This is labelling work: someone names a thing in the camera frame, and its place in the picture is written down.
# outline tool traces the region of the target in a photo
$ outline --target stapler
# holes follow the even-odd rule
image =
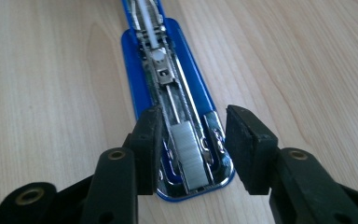
[[[177,21],[159,0],[123,0],[122,38],[135,117],[160,105],[164,120],[158,195],[179,202],[224,187],[234,176],[225,133]]]

